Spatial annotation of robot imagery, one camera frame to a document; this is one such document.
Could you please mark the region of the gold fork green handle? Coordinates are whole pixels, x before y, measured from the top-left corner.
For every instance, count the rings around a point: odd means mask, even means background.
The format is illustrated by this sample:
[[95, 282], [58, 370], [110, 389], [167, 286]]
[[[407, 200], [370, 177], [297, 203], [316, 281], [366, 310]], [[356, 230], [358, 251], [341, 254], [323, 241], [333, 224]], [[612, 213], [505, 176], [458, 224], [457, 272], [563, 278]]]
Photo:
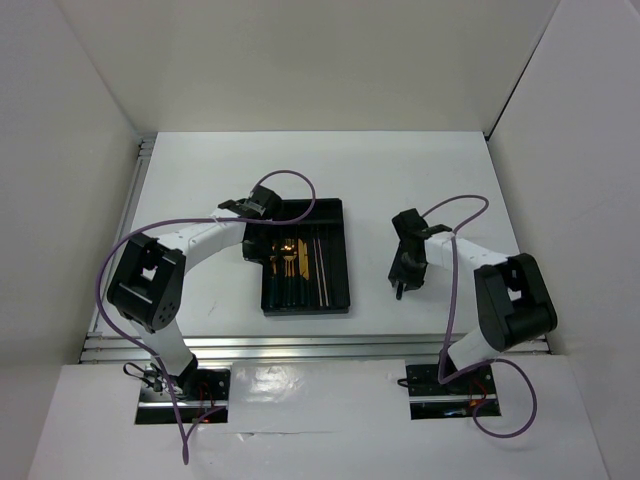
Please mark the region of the gold fork green handle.
[[293, 284], [295, 276], [295, 260], [297, 258], [297, 245], [296, 242], [287, 238], [284, 240], [282, 247], [283, 258], [285, 262], [285, 296], [284, 305], [289, 308], [293, 305]]

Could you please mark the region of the gold knife green handle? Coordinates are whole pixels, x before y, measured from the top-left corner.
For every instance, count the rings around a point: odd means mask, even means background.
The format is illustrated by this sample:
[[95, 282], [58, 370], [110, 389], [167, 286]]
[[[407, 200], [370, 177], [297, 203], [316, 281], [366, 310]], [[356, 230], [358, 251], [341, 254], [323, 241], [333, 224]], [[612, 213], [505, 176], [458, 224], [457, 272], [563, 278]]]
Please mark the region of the gold knife green handle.
[[310, 299], [310, 273], [307, 243], [302, 239], [298, 241], [299, 271], [301, 277], [301, 300], [305, 307], [309, 307]]

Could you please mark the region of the metal chopstick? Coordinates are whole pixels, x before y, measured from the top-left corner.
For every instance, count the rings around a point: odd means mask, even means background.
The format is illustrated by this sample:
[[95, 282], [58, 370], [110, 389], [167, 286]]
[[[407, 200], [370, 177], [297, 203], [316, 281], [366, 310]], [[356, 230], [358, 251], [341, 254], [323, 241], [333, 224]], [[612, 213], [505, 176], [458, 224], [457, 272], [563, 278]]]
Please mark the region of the metal chopstick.
[[327, 261], [326, 261], [326, 249], [323, 246], [322, 239], [319, 239], [319, 251], [320, 251], [320, 263], [322, 270], [322, 278], [323, 278], [323, 288], [324, 288], [324, 297], [325, 297], [325, 306], [328, 308], [330, 305], [330, 294], [329, 294], [329, 285], [328, 285], [328, 271], [327, 271]]
[[317, 290], [318, 290], [319, 305], [322, 308], [322, 307], [324, 307], [324, 298], [323, 298], [323, 293], [322, 293], [322, 281], [321, 281], [321, 275], [320, 275], [320, 265], [319, 265], [318, 247], [317, 247], [317, 239], [316, 239], [316, 237], [313, 237], [312, 241], [313, 241], [314, 268], [315, 268], [315, 273], [316, 273], [316, 284], [317, 284]]

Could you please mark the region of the gold spoon green handle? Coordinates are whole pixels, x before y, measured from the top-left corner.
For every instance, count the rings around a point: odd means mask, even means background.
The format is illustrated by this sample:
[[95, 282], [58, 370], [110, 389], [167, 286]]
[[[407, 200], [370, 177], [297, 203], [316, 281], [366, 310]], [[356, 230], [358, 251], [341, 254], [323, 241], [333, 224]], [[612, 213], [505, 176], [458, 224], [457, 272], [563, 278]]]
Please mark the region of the gold spoon green handle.
[[269, 293], [269, 308], [275, 309], [279, 305], [280, 287], [279, 287], [279, 245], [274, 242], [272, 245], [272, 252], [270, 256], [270, 293]]

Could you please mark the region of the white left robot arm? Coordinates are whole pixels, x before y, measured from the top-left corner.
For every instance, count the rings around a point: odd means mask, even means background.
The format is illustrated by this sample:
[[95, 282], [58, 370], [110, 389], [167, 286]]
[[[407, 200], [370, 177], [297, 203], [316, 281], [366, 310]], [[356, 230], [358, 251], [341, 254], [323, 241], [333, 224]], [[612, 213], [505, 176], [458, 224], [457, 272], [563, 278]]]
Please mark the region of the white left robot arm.
[[107, 300], [153, 351], [153, 364], [165, 372], [162, 386], [174, 398], [190, 397], [204, 380], [177, 323], [185, 275], [244, 242], [248, 220], [273, 220], [281, 207], [279, 195], [257, 186], [246, 198], [221, 203], [203, 222], [188, 222], [158, 237], [136, 233], [126, 242]]

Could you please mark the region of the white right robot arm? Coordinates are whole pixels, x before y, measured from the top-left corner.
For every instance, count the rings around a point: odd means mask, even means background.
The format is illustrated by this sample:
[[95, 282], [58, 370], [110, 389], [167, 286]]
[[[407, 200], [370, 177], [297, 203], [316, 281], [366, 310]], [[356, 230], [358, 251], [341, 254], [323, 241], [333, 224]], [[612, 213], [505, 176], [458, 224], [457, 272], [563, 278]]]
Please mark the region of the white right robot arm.
[[429, 225], [415, 209], [397, 214], [392, 225], [399, 243], [388, 279], [397, 300], [423, 286], [429, 266], [439, 267], [452, 273], [449, 314], [454, 317], [460, 276], [473, 280], [477, 326], [441, 348], [436, 379], [444, 390], [460, 391], [471, 371], [557, 328], [554, 304], [532, 255], [507, 256], [460, 239], [445, 225]]

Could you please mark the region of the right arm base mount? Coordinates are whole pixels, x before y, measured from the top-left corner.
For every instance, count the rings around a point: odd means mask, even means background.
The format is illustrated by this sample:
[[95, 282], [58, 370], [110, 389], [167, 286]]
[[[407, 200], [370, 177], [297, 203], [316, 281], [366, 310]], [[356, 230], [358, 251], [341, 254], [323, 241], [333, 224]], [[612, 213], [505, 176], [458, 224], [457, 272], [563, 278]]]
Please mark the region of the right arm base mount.
[[412, 420], [498, 417], [501, 409], [490, 367], [465, 374], [449, 383], [437, 380], [436, 364], [407, 365], [405, 377], [396, 381], [409, 395]]

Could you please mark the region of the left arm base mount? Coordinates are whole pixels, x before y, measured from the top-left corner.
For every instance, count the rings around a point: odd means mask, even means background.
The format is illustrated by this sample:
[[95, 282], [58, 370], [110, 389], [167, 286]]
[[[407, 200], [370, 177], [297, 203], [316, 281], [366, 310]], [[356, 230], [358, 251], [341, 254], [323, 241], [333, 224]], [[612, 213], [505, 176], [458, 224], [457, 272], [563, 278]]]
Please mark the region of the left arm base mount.
[[[136, 425], [176, 423], [169, 386], [157, 367], [127, 362], [123, 365], [123, 373], [140, 382]], [[226, 423], [230, 386], [231, 370], [228, 368], [200, 370], [194, 384], [185, 388], [175, 386], [182, 422], [191, 424], [203, 416], [202, 423]]]

